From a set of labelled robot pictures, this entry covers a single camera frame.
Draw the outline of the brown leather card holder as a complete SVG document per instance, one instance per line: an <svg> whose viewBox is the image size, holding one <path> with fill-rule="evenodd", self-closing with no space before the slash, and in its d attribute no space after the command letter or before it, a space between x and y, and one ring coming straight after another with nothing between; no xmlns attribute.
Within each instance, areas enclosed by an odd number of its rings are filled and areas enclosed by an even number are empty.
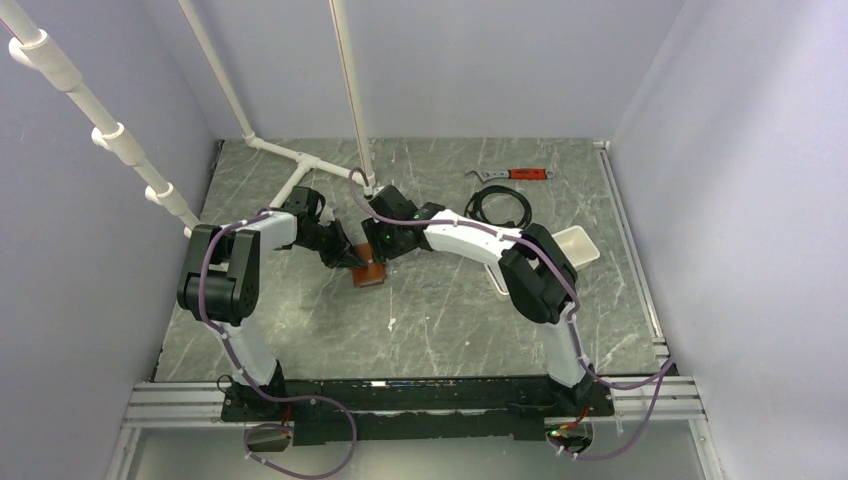
<svg viewBox="0 0 848 480"><path fill-rule="evenodd" d="M368 288L382 285L386 279L385 267L377 261L372 247L368 243L360 243L354 248L366 263L365 267L351 270L354 287Z"/></svg>

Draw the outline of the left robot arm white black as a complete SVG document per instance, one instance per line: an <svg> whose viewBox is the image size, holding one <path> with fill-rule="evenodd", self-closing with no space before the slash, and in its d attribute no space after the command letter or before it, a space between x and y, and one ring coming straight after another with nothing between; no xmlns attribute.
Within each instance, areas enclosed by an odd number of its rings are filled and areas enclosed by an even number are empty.
<svg viewBox="0 0 848 480"><path fill-rule="evenodd" d="M321 220L325 206L318 191L296 187L280 208L227 226L200 224L190 236L177 304L217 336L233 380L255 385L247 404L264 420L279 417L288 402L286 390L273 383L282 379L279 362L253 319L264 257L297 246L317 253L330 269L367 265L338 220Z"/></svg>

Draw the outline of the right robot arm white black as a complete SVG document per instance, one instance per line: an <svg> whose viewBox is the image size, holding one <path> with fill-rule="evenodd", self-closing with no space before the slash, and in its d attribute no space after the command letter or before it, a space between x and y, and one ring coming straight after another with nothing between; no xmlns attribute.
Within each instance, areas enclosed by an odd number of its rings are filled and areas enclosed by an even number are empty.
<svg viewBox="0 0 848 480"><path fill-rule="evenodd" d="M577 273L545 227L497 227L432 202L416 207L394 186L371 199L351 194L369 216L363 229L379 261L422 249L474 260L493 273L513 307L536 326L555 409L574 415L588 404L594 370L576 333Z"/></svg>

